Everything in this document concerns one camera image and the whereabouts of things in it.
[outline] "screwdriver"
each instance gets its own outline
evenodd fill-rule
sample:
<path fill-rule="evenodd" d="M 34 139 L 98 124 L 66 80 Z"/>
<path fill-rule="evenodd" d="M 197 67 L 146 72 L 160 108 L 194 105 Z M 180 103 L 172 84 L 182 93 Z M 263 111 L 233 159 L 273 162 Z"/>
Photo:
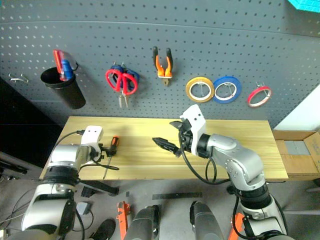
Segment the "screwdriver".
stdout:
<path fill-rule="evenodd" d="M 111 162 L 111 158 L 113 155 L 116 154 L 117 152 L 117 146 L 119 144 L 119 137 L 118 136 L 113 136 L 112 140 L 111 140 L 111 144 L 110 144 L 110 148 L 109 148 L 109 152 L 110 152 L 110 157 L 108 158 L 108 166 L 110 165 Z M 103 179 L 105 179 L 106 175 L 107 175 L 107 168 L 104 171 L 104 175 L 103 175 Z"/>

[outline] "pliers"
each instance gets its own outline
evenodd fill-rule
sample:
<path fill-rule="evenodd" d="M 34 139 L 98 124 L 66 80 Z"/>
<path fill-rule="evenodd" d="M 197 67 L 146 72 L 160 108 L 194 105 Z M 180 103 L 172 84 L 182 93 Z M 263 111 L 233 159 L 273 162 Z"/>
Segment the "pliers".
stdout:
<path fill-rule="evenodd" d="M 172 78 L 172 68 L 174 66 L 174 62 L 173 62 L 172 55 L 171 55 L 171 50 L 170 50 L 170 48 L 166 49 L 166 61 L 167 61 L 167 65 L 168 65 L 166 70 L 164 70 L 162 65 L 159 63 L 158 48 L 156 46 L 154 46 L 152 48 L 152 51 L 153 51 L 153 63 L 154 63 L 154 66 L 157 70 L 158 78 L 162 78 L 164 85 L 168 86 L 168 84 L 169 84 L 168 79 Z"/>

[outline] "white wall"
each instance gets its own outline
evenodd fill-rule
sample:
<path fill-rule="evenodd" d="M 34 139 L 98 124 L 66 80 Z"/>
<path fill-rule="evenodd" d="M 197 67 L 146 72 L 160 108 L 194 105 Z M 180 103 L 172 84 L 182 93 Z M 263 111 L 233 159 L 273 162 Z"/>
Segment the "white wall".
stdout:
<path fill-rule="evenodd" d="M 320 85 L 274 129 L 314 131 L 320 128 Z"/>

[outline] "tape roll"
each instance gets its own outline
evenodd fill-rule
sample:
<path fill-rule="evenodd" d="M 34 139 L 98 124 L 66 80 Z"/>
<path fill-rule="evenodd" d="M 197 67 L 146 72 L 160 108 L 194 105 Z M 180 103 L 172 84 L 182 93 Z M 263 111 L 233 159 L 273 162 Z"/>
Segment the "tape roll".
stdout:
<path fill-rule="evenodd" d="M 233 92 L 231 92 L 230 95 L 227 97 L 221 97 L 221 96 L 218 96 L 217 94 L 218 89 L 223 85 L 233 86 L 234 88 Z M 237 99 L 237 97 L 239 97 L 242 90 L 240 81 L 233 76 L 224 76 L 224 77 L 218 78 L 217 80 L 214 81 L 213 86 L 215 89 L 213 100 L 219 104 L 228 104 L 233 102 L 234 100 Z"/>
<path fill-rule="evenodd" d="M 209 93 L 206 96 L 198 97 L 192 94 L 191 90 L 195 85 L 205 85 L 209 89 Z M 213 98 L 215 94 L 215 88 L 212 81 L 204 76 L 197 76 L 192 78 L 185 85 L 185 93 L 192 100 L 197 103 L 205 103 Z"/>
<path fill-rule="evenodd" d="M 251 103 L 251 100 L 254 98 L 255 95 L 257 95 L 258 93 L 264 91 L 265 92 L 265 98 L 263 98 L 261 101 L 257 102 L 257 103 Z M 265 104 L 266 102 L 268 102 L 268 100 L 271 98 L 272 96 L 272 91 L 271 88 L 268 86 L 261 86 L 258 87 L 257 89 L 253 90 L 249 96 L 248 99 L 246 100 L 249 107 L 251 108 L 257 108 L 260 107 L 261 105 Z"/>

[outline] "red tape roll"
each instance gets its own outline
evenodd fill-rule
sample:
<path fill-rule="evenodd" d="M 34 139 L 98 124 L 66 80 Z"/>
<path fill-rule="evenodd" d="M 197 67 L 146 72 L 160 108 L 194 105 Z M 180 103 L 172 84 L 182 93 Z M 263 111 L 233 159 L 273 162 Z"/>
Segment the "red tape roll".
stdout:
<path fill-rule="evenodd" d="M 257 95 L 258 93 L 262 92 L 262 91 L 268 91 L 266 97 L 264 99 L 262 99 L 261 101 L 257 102 L 257 103 L 251 103 L 251 100 L 252 98 Z M 261 105 L 265 104 L 269 99 L 270 97 L 272 96 L 272 91 L 271 91 L 271 88 L 268 87 L 268 86 L 261 86 L 261 87 L 258 87 L 257 89 L 253 90 L 249 96 L 248 96 L 248 99 L 246 100 L 249 107 L 251 108 L 257 108 L 257 107 L 260 107 Z"/>

